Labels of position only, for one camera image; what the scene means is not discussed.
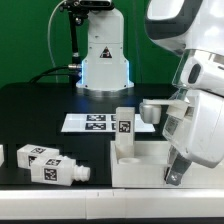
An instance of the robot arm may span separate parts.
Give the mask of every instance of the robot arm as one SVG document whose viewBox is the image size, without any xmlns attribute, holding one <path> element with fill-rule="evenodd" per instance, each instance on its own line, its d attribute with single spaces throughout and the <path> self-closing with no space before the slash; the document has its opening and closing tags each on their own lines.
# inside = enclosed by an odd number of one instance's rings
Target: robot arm
<svg viewBox="0 0 224 224">
<path fill-rule="evenodd" d="M 172 145 L 165 176 L 169 184 L 179 185 L 192 162 L 214 168 L 224 158 L 223 7 L 222 0 L 149 3 L 145 22 L 149 38 L 182 56 L 173 84 L 184 89 L 186 108 L 182 105 L 183 114 L 177 117 L 169 111 L 178 112 L 180 108 L 169 107 L 163 130 Z M 143 121 L 148 122 L 152 116 L 150 107 L 154 104 L 147 100 L 140 105 Z"/>
<path fill-rule="evenodd" d="M 112 0 L 67 0 L 61 5 L 69 13 L 73 49 L 73 67 L 81 67 L 76 82 L 79 93 L 118 96 L 128 93 L 134 84 L 129 80 L 129 61 L 123 54 L 124 17 Z M 88 52 L 81 60 L 76 26 L 88 23 Z"/>
</svg>

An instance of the black cable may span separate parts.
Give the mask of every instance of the black cable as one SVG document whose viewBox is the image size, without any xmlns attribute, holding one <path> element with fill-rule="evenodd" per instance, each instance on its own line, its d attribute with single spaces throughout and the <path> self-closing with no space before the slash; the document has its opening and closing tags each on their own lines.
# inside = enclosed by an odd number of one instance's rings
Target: black cable
<svg viewBox="0 0 224 224">
<path fill-rule="evenodd" d="M 142 74 L 142 64 L 141 64 L 141 55 L 140 55 L 140 42 L 139 42 L 139 35 L 138 35 L 138 22 L 137 22 L 137 0 L 133 2 L 133 19 L 134 19 L 134 26 L 135 26 L 135 45 L 136 45 L 136 53 L 137 53 L 137 64 L 139 66 L 139 73 L 140 73 L 140 82 L 143 83 L 143 74 Z"/>
<path fill-rule="evenodd" d="M 51 72 L 59 71 L 59 70 L 65 70 L 68 69 L 67 65 L 64 66 L 58 66 L 55 68 L 51 68 L 45 72 L 42 72 L 40 75 L 33 77 L 29 83 L 36 83 L 39 79 L 41 79 L 44 76 L 57 76 L 57 74 L 50 74 Z"/>
</svg>

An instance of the green wall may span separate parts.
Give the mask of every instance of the green wall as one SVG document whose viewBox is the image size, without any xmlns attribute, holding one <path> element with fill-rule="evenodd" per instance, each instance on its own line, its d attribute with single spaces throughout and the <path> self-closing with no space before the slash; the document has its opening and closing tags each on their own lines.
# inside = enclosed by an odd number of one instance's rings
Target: green wall
<svg viewBox="0 0 224 224">
<path fill-rule="evenodd" d="M 170 83 L 179 58 L 155 46 L 147 38 L 144 15 L 148 1 L 114 0 L 116 8 L 125 18 L 124 53 L 130 61 L 130 78 L 135 83 Z M 59 2 L 0 1 L 0 87 L 8 83 L 27 82 L 52 67 L 47 48 L 47 25 Z M 84 57 L 87 22 L 78 28 L 78 38 L 80 53 Z M 52 25 L 52 49 L 57 65 L 70 63 L 70 47 L 67 13 L 58 12 Z"/>
</svg>

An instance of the white box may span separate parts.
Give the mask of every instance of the white box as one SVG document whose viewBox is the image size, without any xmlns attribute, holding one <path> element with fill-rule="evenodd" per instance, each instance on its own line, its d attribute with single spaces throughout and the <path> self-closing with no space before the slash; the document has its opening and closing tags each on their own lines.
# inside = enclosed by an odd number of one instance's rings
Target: white box
<svg viewBox="0 0 224 224">
<path fill-rule="evenodd" d="M 224 164 L 210 169 L 192 163 L 179 186 L 166 184 L 165 172 L 170 143 L 167 141 L 136 141 L 135 157 L 126 162 L 119 158 L 115 142 L 111 142 L 111 172 L 113 187 L 122 188 L 224 188 Z"/>
</svg>

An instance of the table surface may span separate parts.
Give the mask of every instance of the table surface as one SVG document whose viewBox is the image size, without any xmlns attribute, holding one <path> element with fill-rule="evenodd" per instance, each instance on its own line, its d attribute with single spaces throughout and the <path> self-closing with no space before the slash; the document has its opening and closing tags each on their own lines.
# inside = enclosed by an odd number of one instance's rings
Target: table surface
<svg viewBox="0 0 224 224">
<path fill-rule="evenodd" d="M 61 133 L 67 113 L 113 114 L 117 107 L 135 107 L 143 98 L 167 99 L 176 91 L 170 85 L 136 85 L 134 93 L 117 98 L 94 98 L 77 94 L 69 84 L 10 84 L 0 90 L 0 144 L 5 162 L 0 168 L 0 190 L 111 189 L 110 141 L 114 133 Z M 162 128 L 154 133 L 136 133 L 136 140 L 164 140 Z M 18 168 L 16 151 L 26 144 L 58 148 L 64 156 L 91 168 L 90 180 L 72 186 L 32 183 L 30 170 Z M 51 223 L 52 221 L 0 221 L 0 223 Z M 105 220 L 54 220 L 54 223 L 103 223 Z M 127 220 L 107 220 L 107 223 Z M 181 219 L 181 223 L 223 223 L 223 219 Z M 128 223 L 180 223 L 180 219 L 128 220 Z"/>
</svg>

